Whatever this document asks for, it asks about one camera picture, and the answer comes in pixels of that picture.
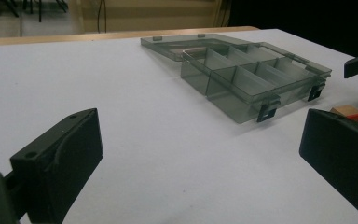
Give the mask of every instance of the dark background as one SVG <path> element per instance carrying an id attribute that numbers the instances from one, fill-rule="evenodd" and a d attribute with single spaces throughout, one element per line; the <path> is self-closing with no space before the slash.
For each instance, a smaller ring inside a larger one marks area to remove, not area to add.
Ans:
<path id="1" fill-rule="evenodd" d="M 232 0 L 228 26 L 280 29 L 358 56 L 357 1 Z"/>

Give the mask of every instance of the orange block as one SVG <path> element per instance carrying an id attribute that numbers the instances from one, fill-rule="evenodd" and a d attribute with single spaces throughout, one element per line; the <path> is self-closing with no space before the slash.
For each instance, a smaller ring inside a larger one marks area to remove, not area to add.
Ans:
<path id="1" fill-rule="evenodd" d="M 339 114 L 358 122 L 358 109 L 351 105 L 342 105 L 333 107 L 330 112 Z"/>

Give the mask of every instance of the floor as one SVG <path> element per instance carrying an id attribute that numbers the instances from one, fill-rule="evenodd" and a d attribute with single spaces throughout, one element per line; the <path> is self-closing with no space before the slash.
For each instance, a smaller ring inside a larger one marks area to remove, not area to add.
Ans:
<path id="1" fill-rule="evenodd" d="M 76 34 L 69 10 L 64 12 L 55 0 L 43 0 L 42 21 L 39 22 L 38 4 L 33 1 L 33 14 L 29 6 L 24 10 L 21 0 L 16 1 L 19 17 L 0 2 L 0 37 Z"/>

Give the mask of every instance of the open storage case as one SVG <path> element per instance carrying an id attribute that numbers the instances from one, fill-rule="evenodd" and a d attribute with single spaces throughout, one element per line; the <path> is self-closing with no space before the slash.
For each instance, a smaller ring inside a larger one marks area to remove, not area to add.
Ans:
<path id="1" fill-rule="evenodd" d="M 237 123 L 261 122 L 279 107 L 318 98 L 331 73 L 269 43 L 224 35 L 153 36 L 141 44 L 182 62 L 181 78 Z"/>

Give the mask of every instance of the table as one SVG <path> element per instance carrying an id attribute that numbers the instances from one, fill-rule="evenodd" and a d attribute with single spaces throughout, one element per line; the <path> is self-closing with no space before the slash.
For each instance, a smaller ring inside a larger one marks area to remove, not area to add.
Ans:
<path id="1" fill-rule="evenodd" d="M 309 108 L 358 108 L 358 76 L 343 77 L 351 56 L 277 29 L 219 34 L 268 42 L 332 76 L 317 100 L 237 124 L 139 36 L 3 45 L 0 172 L 52 125 L 96 107 L 103 160 L 64 223 L 358 223 L 358 211 L 298 154 Z"/>

